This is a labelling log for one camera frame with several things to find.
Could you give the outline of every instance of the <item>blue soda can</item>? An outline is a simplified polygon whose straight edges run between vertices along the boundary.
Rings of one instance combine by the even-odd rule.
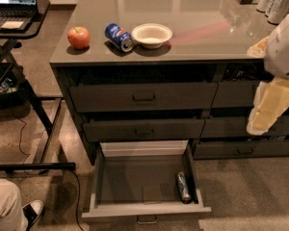
[[[129,52],[134,47],[132,36],[115,23],[106,27],[105,36],[120,51]]]

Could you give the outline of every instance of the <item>keyboard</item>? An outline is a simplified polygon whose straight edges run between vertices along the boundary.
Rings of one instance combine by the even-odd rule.
[[[24,11],[0,11],[0,20],[23,21],[29,14]]]

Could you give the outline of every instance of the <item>cable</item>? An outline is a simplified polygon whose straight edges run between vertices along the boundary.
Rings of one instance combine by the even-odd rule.
[[[2,69],[1,65],[0,65],[0,71],[1,71],[2,74],[5,74],[5,72],[4,72],[4,70]],[[24,164],[24,163],[26,162],[26,160],[29,158],[29,156],[31,155],[31,154],[25,153],[25,152],[21,149],[22,133],[23,133],[24,128],[25,128],[26,125],[27,125],[27,122],[25,122],[24,120],[22,120],[22,119],[20,119],[19,117],[17,117],[17,115],[15,115],[15,113],[13,112],[13,99],[12,99],[12,96],[11,96],[11,95],[10,95],[10,110],[11,110],[11,113],[12,113],[13,117],[15,117],[16,119],[18,119],[20,122],[23,123],[23,126],[22,126],[21,129],[20,129],[20,135],[19,135],[19,136],[20,136],[20,139],[19,139],[19,143],[18,143],[18,149],[19,149],[19,151],[20,151],[23,155],[26,156],[26,158],[25,158],[24,161],[23,161],[23,164]]]
[[[79,223],[79,219],[78,219],[78,207],[79,207],[79,201],[80,201],[80,181],[79,181],[79,178],[77,176],[77,174],[72,171],[72,170],[68,170],[69,172],[71,172],[75,177],[76,177],[76,180],[77,180],[77,183],[78,183],[78,197],[77,197],[77,204],[76,204],[76,221],[77,221],[77,224],[79,226],[79,228],[84,231],[84,229],[81,227],[80,223]]]

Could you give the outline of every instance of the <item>person's foot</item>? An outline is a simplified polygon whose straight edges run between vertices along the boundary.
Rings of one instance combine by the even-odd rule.
[[[41,201],[35,200],[22,207],[22,210],[25,217],[28,219],[28,227],[26,231],[29,231],[42,214],[43,204]]]

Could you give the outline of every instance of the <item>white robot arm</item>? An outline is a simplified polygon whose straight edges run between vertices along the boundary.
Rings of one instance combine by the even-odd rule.
[[[268,132],[289,107],[289,14],[268,36],[264,63],[275,78],[257,88],[247,126],[251,135]]]

